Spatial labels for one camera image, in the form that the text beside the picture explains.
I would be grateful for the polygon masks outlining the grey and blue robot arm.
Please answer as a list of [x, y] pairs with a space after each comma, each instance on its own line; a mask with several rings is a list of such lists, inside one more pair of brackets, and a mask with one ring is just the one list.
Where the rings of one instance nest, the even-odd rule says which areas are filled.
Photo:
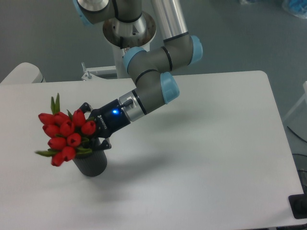
[[92, 150], [111, 147], [109, 137], [141, 117], [179, 96], [171, 72], [201, 60], [202, 44], [188, 32], [178, 0], [154, 0], [157, 17], [146, 22], [139, 0], [76, 0], [76, 11], [85, 25], [104, 24], [104, 36], [125, 53], [121, 63], [135, 89], [105, 106], [90, 111], [100, 145], [90, 141]]

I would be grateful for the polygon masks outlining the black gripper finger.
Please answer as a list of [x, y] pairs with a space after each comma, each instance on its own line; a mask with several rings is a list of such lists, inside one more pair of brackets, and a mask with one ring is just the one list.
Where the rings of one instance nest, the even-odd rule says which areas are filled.
[[85, 113], [91, 113], [92, 112], [92, 107], [89, 103], [84, 102], [79, 109], [83, 112], [83, 114]]
[[100, 142], [99, 138], [93, 138], [90, 140], [90, 148], [92, 151], [109, 150], [112, 148], [110, 138], [105, 138], [102, 142]]

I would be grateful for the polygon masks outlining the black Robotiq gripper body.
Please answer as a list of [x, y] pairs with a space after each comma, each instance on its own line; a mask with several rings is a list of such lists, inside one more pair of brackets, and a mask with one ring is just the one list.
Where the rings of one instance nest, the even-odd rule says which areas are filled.
[[94, 118], [96, 124], [94, 136], [97, 138], [109, 138], [114, 132], [130, 124], [130, 120], [121, 109], [118, 99], [99, 109], [94, 109], [90, 113], [90, 117]]

